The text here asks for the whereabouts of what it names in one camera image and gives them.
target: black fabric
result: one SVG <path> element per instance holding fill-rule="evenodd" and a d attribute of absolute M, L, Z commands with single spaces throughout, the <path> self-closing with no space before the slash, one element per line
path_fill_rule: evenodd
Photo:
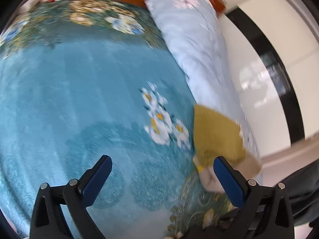
<path fill-rule="evenodd" d="M 297 170 L 281 182 L 286 186 L 295 226 L 318 218 L 319 160 Z"/>

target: bed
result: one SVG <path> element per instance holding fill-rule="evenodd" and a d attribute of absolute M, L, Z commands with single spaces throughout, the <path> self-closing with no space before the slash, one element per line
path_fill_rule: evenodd
<path fill-rule="evenodd" d="M 216 57 L 229 87 L 214 93 L 233 91 L 225 49 Z M 197 99 L 176 61 L 144 0 L 40 3 L 13 21 L 0 46 L 0 207 L 21 238 L 39 185 L 79 178 L 103 154 L 112 173 L 87 211 L 106 238 L 175 236 L 231 209 L 199 181 Z M 244 123 L 231 94 L 234 107 L 207 103 Z"/>

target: blue blanket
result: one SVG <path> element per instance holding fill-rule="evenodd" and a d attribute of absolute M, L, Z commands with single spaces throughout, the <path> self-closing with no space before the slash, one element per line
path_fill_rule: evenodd
<path fill-rule="evenodd" d="M 107 238 L 162 239 L 231 207 L 200 184 L 195 101 L 147 11 L 43 3 L 0 45 L 0 207 L 21 237 L 40 184 L 79 178 L 101 155 L 113 169 L 87 211 Z"/>

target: yellow flower center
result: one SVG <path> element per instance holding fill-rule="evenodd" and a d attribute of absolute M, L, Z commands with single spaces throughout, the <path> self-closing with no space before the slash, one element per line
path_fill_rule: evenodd
<path fill-rule="evenodd" d="M 162 113 L 156 113 L 156 116 L 159 120 L 164 120 L 164 116 Z"/>
<path fill-rule="evenodd" d="M 160 134 L 159 129 L 157 128 L 157 125 L 155 123 L 155 119 L 151 118 L 151 127 L 154 129 L 154 131 L 156 132 L 156 134 Z"/>
<path fill-rule="evenodd" d="M 183 128 L 180 125 L 175 126 L 178 132 L 183 132 Z"/>
<path fill-rule="evenodd" d="M 152 100 L 152 97 L 148 93 L 145 93 L 145 97 L 149 102 Z"/>

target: pink flower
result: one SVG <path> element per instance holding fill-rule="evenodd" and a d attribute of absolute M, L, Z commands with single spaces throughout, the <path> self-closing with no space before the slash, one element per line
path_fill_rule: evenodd
<path fill-rule="evenodd" d="M 193 9 L 199 5 L 199 2 L 197 0 L 175 0 L 173 5 L 178 9 Z"/>

